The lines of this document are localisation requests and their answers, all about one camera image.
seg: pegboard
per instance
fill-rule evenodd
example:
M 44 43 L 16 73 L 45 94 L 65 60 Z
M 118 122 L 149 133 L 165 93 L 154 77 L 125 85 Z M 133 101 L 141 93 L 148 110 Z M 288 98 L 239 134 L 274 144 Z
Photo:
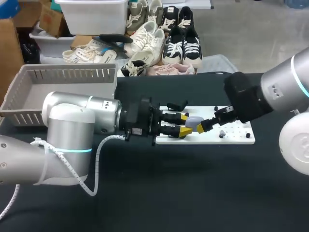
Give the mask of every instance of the pegboard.
M 187 106 L 181 113 L 189 113 L 189 116 L 200 116 L 204 119 L 213 118 L 215 106 Z M 161 106 L 160 110 L 163 113 L 178 113 L 176 111 L 169 111 L 166 106 Z M 174 126 L 166 122 L 161 123 L 162 126 Z M 223 130 L 226 133 L 224 138 L 219 137 L 219 132 Z M 246 134 L 250 133 L 250 138 L 246 138 Z M 213 130 L 199 134 L 198 132 L 193 132 L 187 135 L 184 139 L 171 138 L 167 135 L 160 135 L 156 138 L 156 144 L 159 145 L 250 145 L 254 144 L 255 137 L 250 122 L 241 123 L 240 121 L 235 121 L 232 123 L 227 123 L 223 126 L 216 124 L 213 126 Z

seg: gray plastic basket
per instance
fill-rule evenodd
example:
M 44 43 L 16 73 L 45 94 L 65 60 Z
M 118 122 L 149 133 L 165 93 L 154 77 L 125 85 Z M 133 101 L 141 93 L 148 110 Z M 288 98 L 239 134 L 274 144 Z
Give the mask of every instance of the gray plastic basket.
M 15 126 L 43 126 L 42 106 L 53 91 L 113 99 L 117 64 L 24 65 L 0 107 Z

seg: sneaker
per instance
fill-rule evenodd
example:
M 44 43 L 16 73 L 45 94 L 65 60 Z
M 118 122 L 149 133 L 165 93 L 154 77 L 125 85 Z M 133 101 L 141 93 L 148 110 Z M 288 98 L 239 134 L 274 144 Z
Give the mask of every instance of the sneaker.
M 189 28 L 183 39 L 183 64 L 192 64 L 198 68 L 202 62 L 202 49 L 199 37 L 194 28 Z
M 194 27 L 193 12 L 190 7 L 184 6 L 180 11 L 178 26 L 183 30 L 187 30 L 189 27 Z
M 147 11 L 146 21 L 154 21 L 158 26 L 162 23 L 163 5 L 161 0 L 152 0 Z
M 126 21 L 126 32 L 132 35 L 144 23 L 147 15 L 148 2 L 146 0 L 138 0 L 137 2 L 130 2 L 130 16 Z
M 161 59 L 161 54 L 165 44 L 165 34 L 162 29 L 158 29 L 153 35 L 148 34 L 148 42 L 143 48 L 145 50 L 151 50 L 154 53 L 154 60 L 150 66 L 157 64 Z
M 183 34 L 179 27 L 173 27 L 166 39 L 162 54 L 163 64 L 181 63 L 183 58 Z
M 147 76 L 171 76 L 171 75 L 193 75 L 195 70 L 190 65 L 168 64 L 162 66 L 152 66 L 147 69 Z
M 151 50 L 138 52 L 118 70 L 117 76 L 140 76 L 150 66 L 154 58 Z
M 173 26 L 177 26 L 178 12 L 179 10 L 175 6 L 169 6 L 163 9 L 163 19 L 160 28 L 164 30 L 165 36 L 169 35 L 169 32 Z
M 144 23 L 133 35 L 130 36 L 133 39 L 133 43 L 127 43 L 124 46 L 126 55 L 132 57 L 135 53 L 140 52 L 148 42 L 148 34 L 154 34 L 156 31 L 156 23 L 149 21 Z
M 72 64 L 97 64 L 104 63 L 104 59 L 97 54 L 94 50 L 82 50 L 80 48 L 74 51 L 64 51 L 62 53 L 63 60 Z

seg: cable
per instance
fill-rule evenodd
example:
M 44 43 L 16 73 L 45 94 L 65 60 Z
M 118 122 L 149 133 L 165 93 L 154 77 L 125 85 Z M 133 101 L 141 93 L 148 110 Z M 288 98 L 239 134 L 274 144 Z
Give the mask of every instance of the cable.
M 122 135 L 110 135 L 103 139 L 101 143 L 98 145 L 98 149 L 96 152 L 96 165 L 95 165 L 95 187 L 94 190 L 91 191 L 87 185 L 82 181 L 82 179 L 79 177 L 79 175 L 76 173 L 76 171 L 73 169 L 73 167 L 70 165 L 70 163 L 67 161 L 67 159 L 63 156 L 63 152 L 57 151 L 57 149 L 49 144 L 48 142 L 41 140 L 40 138 L 35 138 L 35 141 L 30 143 L 31 145 L 42 145 L 44 147 L 47 147 L 51 151 L 53 151 L 58 158 L 66 165 L 66 167 L 69 169 L 69 171 L 72 173 L 72 175 L 78 180 L 79 185 L 88 193 L 90 196 L 95 196 L 98 192 L 98 163 L 100 158 L 100 152 L 103 147 L 103 145 L 111 140 L 111 139 L 119 139 L 119 140 L 125 140 L 125 137 Z
M 14 190 L 14 193 L 13 193 L 13 196 L 10 200 L 10 202 L 8 203 L 8 205 L 5 207 L 5 209 L 3 210 L 3 212 L 0 214 L 0 220 L 7 214 L 7 212 L 9 211 L 9 209 L 12 207 L 14 201 L 16 200 L 16 197 L 18 195 L 18 192 L 19 192 L 19 187 L 20 185 L 16 185 L 15 186 L 15 190 Z

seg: pink sneaker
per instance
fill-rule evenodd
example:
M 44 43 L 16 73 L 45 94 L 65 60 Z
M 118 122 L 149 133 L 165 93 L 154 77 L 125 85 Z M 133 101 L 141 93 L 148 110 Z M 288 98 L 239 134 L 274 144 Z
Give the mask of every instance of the pink sneaker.
M 170 75 L 193 75 L 195 72 L 192 64 L 167 64 L 162 66 L 152 66 L 147 69 L 147 76 L 170 76 Z

